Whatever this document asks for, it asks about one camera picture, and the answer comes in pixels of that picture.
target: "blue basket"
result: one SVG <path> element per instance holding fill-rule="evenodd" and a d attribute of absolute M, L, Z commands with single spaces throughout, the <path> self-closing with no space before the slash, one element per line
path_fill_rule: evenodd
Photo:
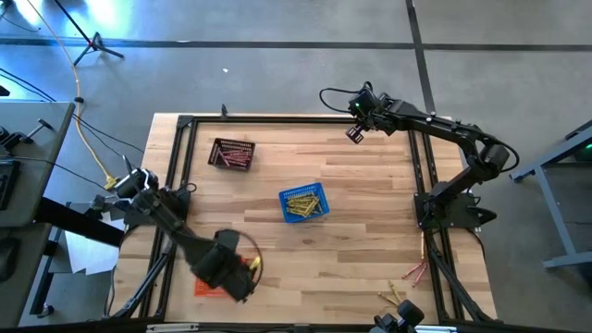
<path fill-rule="evenodd" d="M 288 213 L 288 199 L 308 193 L 314 193 L 314 195 L 319 198 L 319 203 L 321 204 L 323 211 L 308 217 Z M 286 220 L 287 223 L 301 222 L 309 218 L 323 216 L 329 212 L 329 204 L 327 203 L 327 198 L 325 197 L 325 192 L 323 191 L 323 184 L 319 182 L 310 185 L 304 185 L 291 190 L 281 191 L 279 193 L 279 203 L 281 204 L 281 211 L 284 213 L 284 220 Z"/>

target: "wooden table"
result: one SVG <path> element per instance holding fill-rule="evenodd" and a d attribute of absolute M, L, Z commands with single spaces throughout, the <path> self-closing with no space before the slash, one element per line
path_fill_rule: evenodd
<path fill-rule="evenodd" d="M 161 183 L 167 173 L 177 116 L 154 115 L 142 163 Z M 249 233 L 263 248 L 265 272 L 261 285 L 245 304 L 196 297 L 195 276 L 178 253 L 167 321 L 370 324 L 374 315 L 396 314 L 393 306 L 376 295 L 389 292 L 388 280 L 394 279 L 401 298 L 410 299 L 424 311 L 423 323 L 437 322 L 429 273 L 425 272 L 415 288 L 413 280 L 401 279 L 420 260 L 408 134 L 365 133 L 365 139 L 356 145 L 344 134 L 348 127 L 199 125 L 190 175 L 197 191 L 191 197 L 188 224 L 205 237 L 212 237 L 219 228 Z M 256 142 L 251 171 L 208 166 L 216 137 Z M 439 139 L 433 139 L 432 145 L 439 178 L 451 179 L 462 169 L 458 147 Z M 278 193 L 316 181 L 323 183 L 331 212 L 316 220 L 286 224 Z M 153 236 L 153 227 L 140 228 L 123 244 L 113 312 L 144 277 Z M 452 229 L 450 239 L 460 281 L 485 313 L 495 317 L 479 244 L 462 229 Z M 451 313 L 450 291 L 444 291 Z"/>

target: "white paper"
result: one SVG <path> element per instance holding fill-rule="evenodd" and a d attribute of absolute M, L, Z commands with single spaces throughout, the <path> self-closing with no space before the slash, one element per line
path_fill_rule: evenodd
<path fill-rule="evenodd" d="M 109 212 L 103 213 L 101 221 L 120 230 L 124 228 L 123 219 L 111 221 Z M 73 273 L 80 272 L 82 269 L 86 269 L 86 275 L 106 272 L 112 270 L 117 264 L 119 248 L 115 246 L 89 240 L 68 231 L 66 231 L 66 241 Z"/>

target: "black cable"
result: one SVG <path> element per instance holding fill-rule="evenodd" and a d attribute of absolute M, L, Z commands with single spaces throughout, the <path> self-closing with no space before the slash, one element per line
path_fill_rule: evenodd
<path fill-rule="evenodd" d="M 249 240 L 253 244 L 253 247 L 255 248 L 255 250 L 257 251 L 257 255 L 259 256 L 259 260 L 260 260 L 259 266 L 261 268 L 261 269 L 259 269 L 259 276 L 255 280 L 255 287 L 257 287 L 259 285 L 259 282 L 261 281 L 261 277 L 263 276 L 263 254 L 261 252 L 261 249 L 259 248 L 259 245 L 257 245 L 257 242 L 255 241 L 255 239 L 253 237 L 249 236 L 249 234 L 247 234 L 244 231 L 240 231 L 240 230 L 236 230 L 236 229 L 223 229 L 223 230 L 237 232 L 242 237 L 246 238 L 247 240 Z"/>
<path fill-rule="evenodd" d="M 366 88 L 366 87 L 367 87 L 367 88 L 369 88 L 369 89 L 370 89 L 370 91 L 372 91 L 372 90 L 374 89 L 374 88 L 372 87 L 372 83 L 370 83 L 370 81 L 366 81 L 366 82 L 364 82 L 364 86 L 363 86 L 363 88 Z M 340 109 L 337 109 L 337 108 L 335 108 L 335 107 L 333 107 L 333 106 L 331 106 L 331 105 L 327 104 L 327 102 L 325 102 L 325 99 L 323 99 L 323 93 L 324 93 L 324 92 L 337 92 L 337 93 L 359 93 L 359 92 L 360 92 L 362 89 L 360 89 L 360 90 L 357 90 L 357 91 L 347 91 L 347 90 L 344 90 L 344 89 L 337 89 L 337 88 L 325 88 L 325 89 L 322 89 L 320 92 L 318 92 L 318 98 L 321 100 L 321 103 L 323 103 L 323 105 L 324 105 L 324 106 L 326 106 L 326 107 L 330 108 L 331 110 L 333 110 L 333 111 L 337 111 L 337 112 L 340 112 L 340 113 L 348 113 L 348 114 L 349 114 L 349 113 L 350 113 L 350 111 L 348 111 L 348 110 L 340 110 Z"/>
<path fill-rule="evenodd" d="M 426 120 L 424 118 L 424 116 L 406 116 L 406 117 L 416 118 L 416 119 L 420 119 L 420 120 Z M 432 121 L 433 122 L 442 122 L 441 120 L 439 120 L 438 117 L 433 117 L 432 118 Z M 481 135 L 482 137 L 486 138 L 486 140 L 488 142 L 491 141 L 491 142 L 493 142 L 495 144 L 502 145 L 502 146 L 506 147 L 510 152 L 512 152 L 512 154 L 514 155 L 514 164 L 512 166 L 509 166 L 509 167 L 506 167 L 506 168 L 500 170 L 499 171 L 500 173 L 511 171 L 511 170 L 515 169 L 516 167 L 518 167 L 518 164 L 520 164 L 520 155 L 518 155 L 518 152 L 516 152 L 516 150 L 513 149 L 508 143 L 503 142 L 500 139 L 498 139 L 498 138 L 496 138 L 496 137 L 494 137 L 494 136 L 492 136 L 490 134 L 487 134 L 487 133 L 485 133 L 484 131 L 482 131 L 480 129 L 475 129 L 475 128 L 471 127 L 471 126 L 466 126 L 466 125 L 463 125 L 463 124 L 457 124 L 457 126 L 459 128 L 461 128 L 462 130 L 470 130 L 472 132 L 475 132 L 475 133 Z M 481 160 L 481 156 L 479 156 L 479 154 L 477 154 L 477 158 L 479 159 L 479 161 L 481 163 L 484 163 L 483 160 Z"/>
<path fill-rule="evenodd" d="M 479 243 L 479 246 L 481 246 L 481 253 L 483 254 L 483 260 L 485 260 L 485 245 L 483 245 L 483 241 L 481 240 L 479 235 L 477 235 L 477 233 L 473 229 L 465 228 L 465 230 L 467 230 L 471 235 L 473 235 L 473 237 L 475 237 L 475 239 Z"/>
<path fill-rule="evenodd" d="M 18 27 L 18 28 L 21 28 L 21 29 L 23 29 L 24 31 L 28 31 L 28 32 L 38 32 L 38 31 L 41 29 L 41 28 L 37 28 L 37 30 L 35 31 L 35 30 L 32 30 L 32 29 L 25 28 L 25 27 L 23 27 L 23 26 L 21 26 L 21 25 L 19 25 L 19 24 L 15 23 L 15 22 L 11 21 L 10 19 L 8 19 L 8 18 L 5 18 L 5 17 L 4 17 L 4 14 L 2 14 L 2 19 L 4 19 L 6 22 L 8 22 L 8 23 L 12 24 L 12 25 L 13 25 L 13 26 L 15 26 L 15 27 Z"/>
<path fill-rule="evenodd" d="M 26 91 L 29 91 L 29 92 L 31 92 L 31 93 L 35 93 L 35 94 L 39 95 L 41 98 L 43 98 L 43 101 L 44 101 L 44 102 L 51 102 L 51 101 L 49 101 L 49 100 L 48 100 L 48 99 L 47 99 L 45 96 L 41 95 L 40 93 L 38 93 L 38 92 L 36 92 L 36 91 L 34 91 L 34 90 L 32 90 L 32 89 L 29 89 L 29 88 L 25 87 L 24 85 L 22 85 L 22 84 L 20 84 L 20 83 L 16 82 L 15 80 L 12 80 L 12 79 L 10 79 L 10 78 L 9 78 L 8 76 L 6 76 L 6 75 L 0 74 L 0 77 L 3 77 L 3 78 L 5 78 L 5 79 L 7 79 L 7 80 L 10 80 L 10 81 L 14 82 L 14 83 L 15 83 L 15 84 L 17 84 L 18 86 L 20 86 L 20 88 L 22 88 L 22 89 L 24 89 L 24 90 L 26 90 Z"/>
<path fill-rule="evenodd" d="M 359 91 L 346 91 L 346 90 L 337 89 L 337 88 L 325 88 L 325 89 L 322 89 L 320 92 L 318 92 L 318 98 L 321 99 L 321 103 L 323 103 L 324 106 L 330 108 L 333 111 L 337 111 L 337 112 L 340 112 L 340 113 L 350 113 L 350 111 L 348 111 L 348 110 L 340 110 L 340 109 L 337 109 L 337 108 L 335 108 L 335 107 L 327 104 L 327 102 L 325 102 L 325 99 L 323 99 L 323 93 L 324 92 L 358 93 Z"/>
<path fill-rule="evenodd" d="M 113 152 L 114 154 L 116 154 L 117 156 L 122 156 L 122 154 L 120 152 L 118 152 L 117 150 L 111 148 L 108 144 L 106 144 L 91 128 L 87 127 L 84 124 L 81 124 L 86 130 L 88 130 L 95 138 L 96 140 L 98 140 L 100 143 L 103 144 L 103 146 L 105 146 L 108 150 L 110 150 L 111 152 Z"/>
<path fill-rule="evenodd" d="M 38 91 L 39 93 L 41 93 L 42 95 L 44 95 L 45 98 L 47 98 L 48 100 L 50 100 L 52 102 L 56 102 L 56 100 L 52 96 L 50 96 L 47 92 L 44 92 L 43 90 L 37 88 L 36 86 L 34 86 L 33 84 L 31 84 L 30 82 L 28 82 L 28 81 L 26 81 L 26 80 L 24 80 L 24 79 L 22 79 L 22 78 L 20 78 L 20 77 L 18 77 L 16 75 L 10 73 L 9 71 L 7 71 L 7 70 L 5 70 L 3 68 L 0 68 L 0 71 L 3 72 L 3 73 L 5 73 L 5 74 L 7 74 L 8 76 L 11 76 L 11 77 L 15 78 L 16 80 L 20 80 L 20 81 L 25 82 L 26 84 L 29 84 L 33 89 L 35 89 L 36 91 Z"/>
<path fill-rule="evenodd" d="M 475 206 L 477 206 L 479 203 L 481 203 L 481 197 L 480 196 L 475 196 L 472 192 L 471 189 L 473 188 L 473 186 L 471 186 L 470 188 L 466 189 L 466 195 L 473 199 L 476 200 Z"/>
<path fill-rule="evenodd" d="M 131 234 L 131 232 L 136 229 L 138 225 L 128 226 L 126 233 L 123 234 L 123 238 L 121 239 L 121 243 L 119 244 L 119 249 L 121 249 L 121 245 L 125 239 Z M 107 294 L 105 298 L 105 304 L 103 305 L 103 317 L 108 318 L 109 314 L 111 313 L 111 308 L 113 307 L 113 301 L 115 300 L 115 269 L 117 268 L 117 264 L 111 270 L 111 291 Z"/>
<path fill-rule="evenodd" d="M 109 139 L 111 139 L 111 140 L 114 140 L 114 141 L 116 141 L 116 142 L 119 142 L 119 143 L 125 144 L 125 145 L 127 145 L 128 147 L 131 147 L 131 148 L 133 148 L 133 149 L 137 150 L 138 152 L 140 152 L 140 153 L 144 154 L 144 150 L 142 150 L 142 149 L 140 149 L 140 148 L 136 147 L 135 145 L 133 145 L 133 144 L 131 144 L 131 143 L 124 142 L 124 141 L 122 141 L 122 140 L 120 140 L 120 139 L 118 139 L 118 138 L 115 138 L 115 137 L 113 137 L 113 136 L 111 136 L 111 135 L 109 135 L 109 134 L 107 134 L 107 133 L 105 133 L 105 132 L 103 132 L 103 131 L 101 131 L 101 130 L 97 129 L 97 128 L 96 128 L 96 127 L 94 127 L 93 125 L 91 125 L 91 124 L 89 124 L 88 122 L 84 121 L 84 119 L 82 119 L 81 117 L 78 117 L 78 116 L 76 116 L 76 115 L 72 115 L 72 117 L 74 117 L 74 118 L 75 118 L 75 119 L 77 119 L 77 120 L 80 120 L 80 122 L 81 122 L 81 123 L 85 124 L 86 126 L 88 126 L 88 127 L 89 127 L 89 128 L 91 128 L 91 129 L 93 129 L 93 130 L 96 130 L 97 132 L 99 132 L 99 133 L 101 133 L 101 134 L 105 135 L 107 138 L 109 138 Z"/>
<path fill-rule="evenodd" d="M 33 157 L 24 157 L 24 156 L 13 156 L 13 155 L 5 155 L 5 156 L 2 156 L 2 157 L 8 158 L 8 159 L 12 158 L 12 159 L 22 160 L 22 161 L 45 162 L 45 163 L 50 164 L 50 165 L 52 165 L 54 167 L 59 167 L 62 170 L 67 171 L 70 174 L 72 174 L 72 175 L 74 175 L 74 176 L 76 176 L 76 177 L 78 177 L 80 179 L 84 179 L 84 180 L 90 182 L 91 184 L 95 185 L 96 187 L 100 188 L 101 190 L 106 191 L 106 189 L 103 186 L 101 186 L 101 184 L 99 184 L 98 182 L 92 181 L 90 179 L 87 179 L 86 177 L 81 176 L 81 175 L 77 174 L 76 172 L 74 172 L 74 171 L 72 171 L 72 170 L 70 170 L 70 169 L 68 169 L 66 167 L 60 166 L 58 163 L 54 163 L 52 161 L 44 160 L 42 158 L 33 158 Z"/>
<path fill-rule="evenodd" d="M 191 191 L 190 191 L 190 190 L 187 190 L 186 192 L 182 193 L 182 194 L 179 196 L 179 198 L 180 198 L 180 197 L 182 197 L 183 195 L 191 195 L 193 192 L 197 191 L 197 185 L 195 185 L 194 183 L 187 183 L 187 184 L 185 184 L 185 185 L 183 185 L 183 186 L 179 187 L 179 189 L 178 189 L 177 191 L 180 191 L 180 190 L 187 189 L 187 187 L 188 187 L 189 185 L 192 185 L 192 186 L 193 186 L 193 190 L 191 190 Z"/>

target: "gray floor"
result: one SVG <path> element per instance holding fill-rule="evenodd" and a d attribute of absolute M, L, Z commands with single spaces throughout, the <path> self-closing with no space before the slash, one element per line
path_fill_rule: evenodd
<path fill-rule="evenodd" d="M 105 38 L 205 41 L 410 42 L 404 0 L 64 0 L 80 25 Z M 43 8 L 60 36 L 79 37 L 51 1 Z M 592 43 L 592 3 L 584 0 L 416 0 L 426 43 Z M 0 21 L 0 36 L 49 36 L 26 2 L 6 16 L 37 33 Z M 68 51 L 77 55 L 79 48 Z M 79 64 L 84 118 L 137 145 L 154 112 L 325 113 L 317 100 L 327 86 L 377 90 L 423 107 L 413 51 L 119 48 L 121 60 L 94 53 Z M 459 117 L 514 146 L 532 161 L 591 118 L 592 54 L 427 52 L 440 115 Z M 57 47 L 0 45 L 0 67 L 34 81 L 58 100 L 75 85 Z M 34 95 L 0 79 L 15 95 Z M 343 103 L 335 99 L 333 103 Z M 99 142 L 93 146 L 113 174 L 124 168 Z M 141 156 L 124 147 L 132 160 Z M 97 181 L 104 178 L 74 130 L 58 163 Z M 75 184 L 64 190 L 67 179 Z M 501 176 L 475 191 L 498 212 L 483 227 L 487 270 L 499 318 L 513 324 L 590 331 L 592 293 L 572 269 L 545 271 L 541 261 L 562 247 L 537 183 Z M 96 188 L 56 170 L 46 195 L 59 202 L 90 199 Z M 57 277 L 50 291 L 56 313 L 22 325 L 100 317 L 108 276 Z"/>

